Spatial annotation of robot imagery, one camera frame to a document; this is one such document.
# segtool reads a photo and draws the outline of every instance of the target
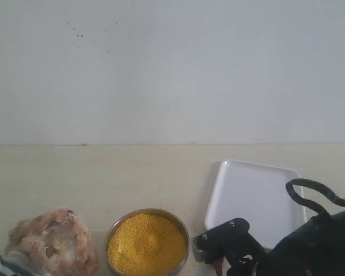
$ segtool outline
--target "bowl rim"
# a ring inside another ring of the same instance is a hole
[[[179,223],[180,225],[182,226],[182,228],[184,229],[184,232],[185,232],[185,235],[186,235],[186,239],[187,239],[187,245],[186,245],[186,249],[185,249],[185,254],[184,254],[184,258],[183,260],[179,263],[179,265],[177,265],[174,269],[170,270],[167,275],[170,275],[170,274],[173,274],[173,273],[176,273],[178,271],[180,271],[183,266],[185,265],[185,263],[187,262],[187,259],[188,259],[188,256],[189,256],[189,248],[190,248],[190,236],[189,236],[189,232],[188,232],[188,229],[186,228],[184,222],[178,217],[176,216],[175,214],[169,212],[169,211],[166,211],[164,209],[161,209],[161,208],[143,208],[143,209],[138,209],[138,210],[134,210],[134,211],[131,211],[127,214],[125,214],[124,216],[122,216],[120,219],[118,219],[111,227],[110,229],[108,230],[106,236],[105,236],[105,240],[103,241],[103,254],[104,254],[104,257],[105,257],[105,260],[108,264],[108,268],[112,271],[113,274],[115,275],[118,275],[118,276],[124,276],[122,275],[120,272],[118,272],[112,265],[111,263],[109,262],[109,257],[108,257],[108,239],[109,239],[109,236],[110,236],[110,233],[112,230],[114,230],[115,227],[117,227],[119,224],[121,224],[124,220],[132,217],[134,214],[138,214],[138,213],[143,213],[145,211],[158,211],[158,212],[164,212],[164,213],[167,213],[168,215],[172,216],[173,218],[175,218]]]

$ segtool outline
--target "pink fluffy object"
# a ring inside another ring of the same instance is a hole
[[[98,257],[86,224],[67,208],[22,220],[9,232],[5,254],[25,254],[40,274],[91,276]]]

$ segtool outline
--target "stuffed toy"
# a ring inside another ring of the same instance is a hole
[[[0,276],[91,276],[97,268],[90,232],[67,208],[20,221],[0,255]]]

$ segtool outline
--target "metal bowl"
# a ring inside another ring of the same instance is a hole
[[[110,268],[110,271],[112,272],[113,275],[117,275],[117,276],[124,276],[121,273],[119,273],[114,267],[113,265],[109,262],[109,258],[108,258],[108,246],[110,243],[110,239],[112,237],[112,235],[115,233],[116,229],[128,218],[135,216],[136,214],[153,214],[156,216],[160,216],[163,217],[165,219],[170,220],[179,230],[179,232],[183,235],[185,244],[186,244],[186,249],[185,249],[185,256],[184,259],[181,261],[181,263],[174,268],[173,270],[171,270],[169,273],[166,274],[166,276],[176,276],[180,273],[180,271],[182,270],[183,266],[185,265],[186,261],[188,260],[188,256],[189,256],[189,234],[188,234],[188,230],[186,229],[184,223],[174,214],[162,210],[162,209],[140,209],[134,212],[131,212],[129,214],[126,214],[124,217],[122,217],[121,219],[119,219],[118,221],[116,221],[116,223],[114,223],[113,226],[111,226],[108,234],[106,235],[105,238],[105,242],[103,244],[103,252],[105,254],[105,258],[108,264],[108,267]]]

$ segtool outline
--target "table surface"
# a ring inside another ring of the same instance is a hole
[[[101,264],[96,275],[109,275],[103,240],[130,211],[163,208],[183,220],[191,237],[203,232],[226,159],[292,168],[345,197],[345,144],[0,146],[0,253],[17,221],[65,205],[82,214],[92,231]],[[305,190],[305,196],[331,213],[341,210],[314,192]],[[181,275],[215,273],[191,253]]]

